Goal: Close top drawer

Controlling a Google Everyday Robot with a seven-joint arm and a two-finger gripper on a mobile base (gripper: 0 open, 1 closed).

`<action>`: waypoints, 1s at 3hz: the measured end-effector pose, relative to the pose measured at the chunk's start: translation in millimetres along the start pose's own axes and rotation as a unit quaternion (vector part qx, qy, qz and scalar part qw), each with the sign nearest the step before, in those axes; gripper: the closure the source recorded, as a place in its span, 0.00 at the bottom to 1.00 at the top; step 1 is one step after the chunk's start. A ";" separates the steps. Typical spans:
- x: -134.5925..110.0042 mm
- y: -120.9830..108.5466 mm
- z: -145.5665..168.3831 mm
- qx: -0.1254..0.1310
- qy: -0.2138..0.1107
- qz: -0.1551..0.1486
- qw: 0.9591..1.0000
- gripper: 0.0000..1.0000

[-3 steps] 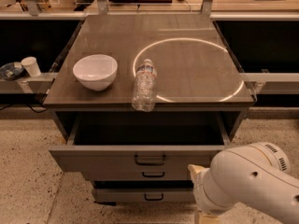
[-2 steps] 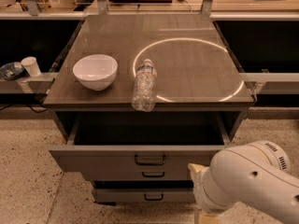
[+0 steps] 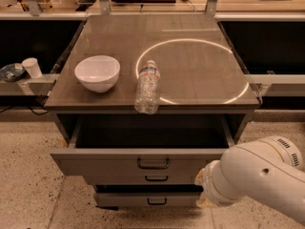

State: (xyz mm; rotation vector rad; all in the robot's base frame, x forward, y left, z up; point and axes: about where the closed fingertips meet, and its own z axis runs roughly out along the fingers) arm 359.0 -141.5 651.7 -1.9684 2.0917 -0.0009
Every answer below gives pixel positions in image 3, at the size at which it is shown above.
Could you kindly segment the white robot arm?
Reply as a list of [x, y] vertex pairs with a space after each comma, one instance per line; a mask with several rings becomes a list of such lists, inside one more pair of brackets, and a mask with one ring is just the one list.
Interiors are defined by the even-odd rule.
[[236, 144], [198, 172], [194, 184], [203, 192], [196, 205], [228, 207], [249, 197], [304, 225], [302, 167], [299, 149], [285, 137]]

